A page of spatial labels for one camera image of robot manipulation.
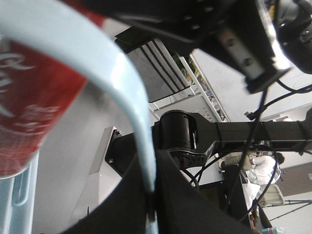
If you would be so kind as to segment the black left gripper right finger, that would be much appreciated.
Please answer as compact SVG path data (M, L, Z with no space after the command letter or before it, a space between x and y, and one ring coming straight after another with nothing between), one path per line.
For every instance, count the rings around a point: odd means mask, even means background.
M166 150L156 151L156 212L161 234L252 233L193 188Z

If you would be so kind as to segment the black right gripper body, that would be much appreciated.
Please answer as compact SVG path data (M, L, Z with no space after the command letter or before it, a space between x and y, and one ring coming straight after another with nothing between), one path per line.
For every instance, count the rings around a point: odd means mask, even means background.
M83 6L161 39L185 56L199 49L245 77L250 93L291 66L262 0L85 0Z

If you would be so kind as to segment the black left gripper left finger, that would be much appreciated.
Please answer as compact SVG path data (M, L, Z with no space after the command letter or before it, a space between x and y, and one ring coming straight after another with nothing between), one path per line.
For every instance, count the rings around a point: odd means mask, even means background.
M136 156L120 183L85 218L69 229L71 234L150 234L151 192L146 190Z

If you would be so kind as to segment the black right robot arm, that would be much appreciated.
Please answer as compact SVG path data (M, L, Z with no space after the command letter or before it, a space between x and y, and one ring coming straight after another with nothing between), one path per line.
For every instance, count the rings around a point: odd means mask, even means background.
M113 18L159 38L180 55L199 49L245 77L254 94L285 75L291 61L309 74L312 50L302 32L311 23L312 3L291 0L294 19L279 26L264 0L85 0L97 14ZM261 122L267 108L260 103L248 122L211 124L193 114L200 139L217 143L219 152L242 150L252 141L268 140L280 151L303 152L312 147L312 114L294 122Z

